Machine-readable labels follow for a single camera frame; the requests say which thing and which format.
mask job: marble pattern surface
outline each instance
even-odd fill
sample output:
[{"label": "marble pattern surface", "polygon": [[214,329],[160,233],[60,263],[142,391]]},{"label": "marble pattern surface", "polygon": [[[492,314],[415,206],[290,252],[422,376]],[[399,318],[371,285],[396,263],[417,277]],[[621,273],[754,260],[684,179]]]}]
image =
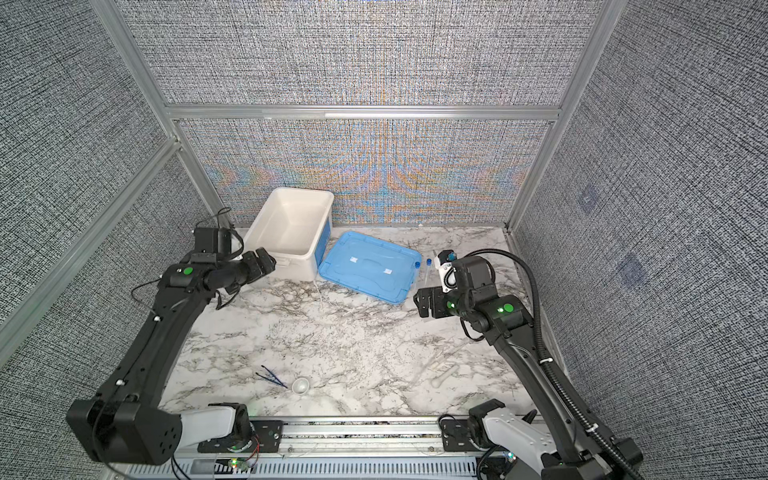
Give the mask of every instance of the marble pattern surface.
[{"label": "marble pattern surface", "polygon": [[[497,227],[334,228],[329,248],[349,230],[419,251],[459,256],[507,250]],[[501,294],[524,296],[512,262],[488,256]],[[437,285],[430,273],[429,285]],[[432,415],[466,413],[490,398],[518,413],[533,408],[517,376],[487,343],[470,342],[456,317],[422,319],[409,298],[393,306],[320,279],[262,279],[227,308],[197,319],[165,389],[161,407],[178,412],[210,402],[242,402],[251,415]],[[259,378],[266,366],[299,396]],[[440,387],[430,381],[453,366]]]}]

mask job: white ceramic bowl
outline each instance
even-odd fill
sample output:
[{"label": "white ceramic bowl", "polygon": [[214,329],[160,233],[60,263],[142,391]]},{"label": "white ceramic bowl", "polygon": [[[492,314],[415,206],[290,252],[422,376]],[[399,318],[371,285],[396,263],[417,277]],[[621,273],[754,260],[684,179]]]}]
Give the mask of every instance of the white ceramic bowl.
[{"label": "white ceramic bowl", "polygon": [[304,395],[310,390],[310,381],[307,378],[301,376],[293,381],[293,385],[291,385],[290,389],[293,390],[293,393],[296,393],[297,395]]}]

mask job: wire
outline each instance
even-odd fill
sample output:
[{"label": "wire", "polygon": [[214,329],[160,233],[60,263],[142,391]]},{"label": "wire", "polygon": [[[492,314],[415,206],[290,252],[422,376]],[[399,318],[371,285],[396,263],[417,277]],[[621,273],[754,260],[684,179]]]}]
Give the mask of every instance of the wire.
[{"label": "wire", "polygon": [[98,439],[96,438],[96,429],[98,428],[98,421],[101,420],[101,415],[104,413],[104,410],[107,408],[107,405],[109,402],[112,401],[114,398],[114,394],[117,393],[117,390],[112,392],[112,395],[109,396],[106,402],[104,402],[104,405],[101,406],[101,409],[98,411],[98,415],[96,415],[96,420],[94,421],[94,428],[91,430],[91,441],[93,442],[94,446],[94,456],[96,457],[96,461],[103,463],[105,467],[109,468],[113,473],[116,473],[118,475],[122,475],[123,477],[127,478],[127,480],[138,480],[135,477],[131,477],[127,473],[123,473],[120,470],[117,470],[115,467],[109,464],[109,462],[101,460],[104,456],[102,455],[104,453],[103,450],[101,450],[101,445],[98,444]]},{"label": "wire", "polygon": [[485,335],[480,335],[477,338],[473,338],[469,336],[469,331],[467,330],[467,326],[464,324],[465,320],[463,318],[459,318],[459,320],[462,323],[462,330],[464,330],[464,334],[467,336],[468,339],[470,339],[472,342],[482,342],[485,340]]},{"label": "wire", "polygon": [[[541,327],[541,304],[539,303],[538,297],[538,285],[536,284],[536,279],[534,278],[533,272],[531,271],[531,267],[529,267],[528,264],[517,255],[496,248],[483,248],[480,250],[475,250],[474,252],[468,253],[467,257],[471,255],[479,255],[481,253],[494,253],[496,255],[502,255],[511,260],[514,260],[519,266],[522,267],[523,270],[525,270],[525,274],[528,275],[528,282],[531,284],[531,303],[533,304],[533,337],[534,343],[536,344],[536,353],[539,357],[539,360],[548,359],[549,354],[547,353],[547,345],[544,341],[544,332]],[[561,398],[565,406],[578,420],[578,422],[581,424],[581,427],[587,431],[587,434],[603,450],[603,452],[606,452],[608,456],[611,457],[611,459],[616,462],[616,464],[619,465],[627,473],[627,475],[632,477],[634,480],[644,480],[640,472],[638,472],[635,467],[632,466],[632,464],[624,457],[624,455],[614,445],[610,444],[608,440],[606,440],[605,437],[597,431],[597,429],[589,431],[593,428],[593,425],[560,383],[560,380],[554,374],[554,370],[552,369],[550,362],[540,362],[540,365],[541,370],[544,371],[544,374],[547,377],[547,380],[549,380],[552,388]]]},{"label": "wire", "polygon": [[154,311],[154,308],[152,308],[151,306],[147,305],[146,303],[144,303],[141,300],[139,300],[138,298],[136,298],[134,293],[136,293],[136,290],[139,290],[143,286],[151,285],[152,283],[157,283],[159,281],[160,281],[160,279],[158,278],[157,280],[151,280],[149,282],[142,283],[141,285],[136,285],[134,288],[131,289],[131,298],[134,299],[134,302],[138,303],[139,305],[141,305],[145,309],[149,310],[154,315],[157,315],[157,312]]},{"label": "wire", "polygon": [[253,455],[256,455],[256,461],[253,463],[255,465],[259,461],[259,455],[261,455],[259,452],[261,441],[259,440],[258,435],[254,435],[253,437],[256,439],[256,450],[253,450],[253,452],[250,454],[250,457],[246,458],[245,462],[248,463],[248,461],[253,458]]},{"label": "wire", "polygon": [[243,242],[243,238],[240,236],[240,234],[237,232],[237,230],[235,230],[233,228],[230,228],[229,231],[230,231],[230,233],[235,238],[237,238],[237,241],[240,242],[240,248],[238,248],[237,250],[233,251],[229,255],[226,255],[222,259],[222,261],[225,261],[225,262],[228,261],[228,260],[232,260],[233,258],[237,257],[238,255],[242,255],[243,254],[243,250],[245,249],[245,242]]},{"label": "wire", "polygon": [[[145,349],[147,348],[147,345],[149,345],[150,340],[152,339],[152,336],[154,335],[154,331],[157,328],[157,322],[153,322],[152,325],[152,331],[149,332],[149,336],[147,337],[147,341],[144,343],[144,346],[141,347],[141,350],[139,350],[138,355],[136,355],[136,358],[134,359],[134,362],[131,364],[130,367],[128,367],[127,370],[125,370],[125,373],[129,373],[131,369],[134,368],[136,365],[136,362],[141,357],[141,354],[144,353]],[[96,415],[96,419],[94,420],[94,428],[91,430],[91,442],[94,446],[94,456],[96,457],[96,461],[103,463],[105,467],[109,468],[113,473],[117,473],[119,475],[123,475],[127,480],[137,480],[135,477],[131,477],[126,473],[120,472],[119,470],[116,470],[112,465],[109,464],[109,462],[106,462],[104,460],[101,460],[104,457],[104,451],[101,449],[101,445],[99,444],[98,438],[96,437],[96,431],[98,430],[98,421],[101,420],[101,416],[104,414],[104,410],[107,409],[107,405],[109,405],[109,402],[114,399],[115,395],[117,395],[118,390],[115,389],[111,395],[104,401],[104,405],[101,406],[101,408],[98,411],[98,414]]]},{"label": "wire", "polygon": [[176,457],[174,455],[171,455],[170,456],[170,469],[173,471],[174,477],[176,477],[178,480],[182,480],[181,477],[176,473],[176,470],[174,469],[174,465],[176,465],[176,468],[179,469],[179,472],[181,472],[181,474],[184,475],[184,478],[186,478],[187,480],[192,480],[192,478],[190,478],[190,476],[187,475],[187,473],[184,471],[184,469],[181,468],[181,465],[179,465],[179,462],[178,462],[178,460],[176,460]]},{"label": "wire", "polygon": [[483,464],[488,461],[488,457],[490,457],[491,454],[498,449],[498,447],[499,445],[493,445],[490,449],[486,450],[485,453],[482,454],[482,457],[480,457],[480,459],[478,460],[477,470],[475,470],[475,474],[478,480],[482,480],[482,478],[480,478],[480,467],[482,467]]},{"label": "wire", "polygon": [[201,223],[207,222],[208,220],[212,220],[213,218],[215,218],[216,219],[217,227],[221,228],[221,222],[220,222],[219,217],[221,217],[222,215],[228,214],[231,211],[232,211],[232,209],[229,208],[229,207],[221,208],[221,209],[219,209],[219,211],[215,215],[211,215],[210,217],[205,217],[204,219],[202,219],[199,222],[197,222],[196,224],[194,224],[194,227],[198,228]]},{"label": "wire", "polygon": [[450,278],[451,273],[454,273],[456,271],[455,268],[451,267],[448,272],[445,273],[445,276],[442,278],[442,284],[445,285],[447,288],[453,288],[456,286],[456,280],[453,280],[453,283],[450,283],[448,281],[448,278]]},{"label": "wire", "polygon": [[[456,420],[456,417],[454,417],[454,416],[453,416],[453,415],[451,415],[450,413],[443,413],[442,415],[440,415],[440,416],[437,418],[437,425],[438,425],[438,427],[440,427],[440,429],[441,429],[441,430],[442,430],[442,425],[441,425],[441,423],[440,423],[440,422],[442,422],[443,420],[447,419],[448,417],[450,417],[450,418],[454,419],[454,421],[456,421],[456,424],[458,425],[458,420]],[[450,432],[448,431],[448,429],[446,429],[446,430],[445,430],[445,434],[446,434],[446,435],[448,435],[448,436],[451,436],[451,437],[455,437],[455,435],[453,435],[452,433],[450,433]]]},{"label": "wire", "polygon": [[218,290],[216,291],[216,293],[217,293],[217,294],[218,294],[218,296],[219,296],[218,300],[216,301],[216,310],[221,310],[221,309],[223,309],[225,306],[227,306],[227,305],[229,305],[230,303],[232,303],[232,300],[235,300],[235,297],[237,296],[237,294],[238,294],[238,293],[240,293],[240,289],[237,289],[237,291],[236,291],[235,293],[233,293],[233,294],[232,294],[232,296],[230,297],[230,299],[229,299],[229,300],[227,300],[227,302],[226,302],[224,305],[222,305],[222,303],[221,303],[221,293],[219,293],[219,291],[218,291]]}]

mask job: textured wall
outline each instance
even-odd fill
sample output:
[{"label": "textured wall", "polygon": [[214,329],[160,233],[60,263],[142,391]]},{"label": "textured wall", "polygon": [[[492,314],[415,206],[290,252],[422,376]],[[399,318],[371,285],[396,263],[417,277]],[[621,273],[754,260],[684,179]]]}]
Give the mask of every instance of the textured wall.
[{"label": "textured wall", "polygon": [[330,190],[340,223],[500,223],[543,121],[189,120],[182,127],[236,223],[272,189]]},{"label": "textured wall", "polygon": [[[180,161],[169,160],[0,370],[0,478],[98,475],[101,466],[66,424],[67,409],[94,394],[144,322],[131,288],[191,250],[192,226],[207,215]],[[151,302],[154,292],[137,293]],[[26,466],[33,445],[45,449],[43,470]]]},{"label": "textured wall", "polygon": [[517,232],[649,479],[768,478],[766,25],[757,2],[630,2]]},{"label": "textured wall", "polygon": [[557,104],[600,0],[118,0],[174,103]]},{"label": "textured wall", "polygon": [[0,18],[2,323],[164,134],[88,2]]}]

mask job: white plastic bin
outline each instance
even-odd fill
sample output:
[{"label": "white plastic bin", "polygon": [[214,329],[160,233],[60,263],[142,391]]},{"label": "white plastic bin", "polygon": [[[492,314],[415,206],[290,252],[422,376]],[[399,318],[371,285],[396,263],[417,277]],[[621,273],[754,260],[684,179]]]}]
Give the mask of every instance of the white plastic bin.
[{"label": "white plastic bin", "polygon": [[313,281],[331,234],[332,205],[331,192],[273,190],[243,238],[245,251],[266,248],[277,262],[270,276]]}]

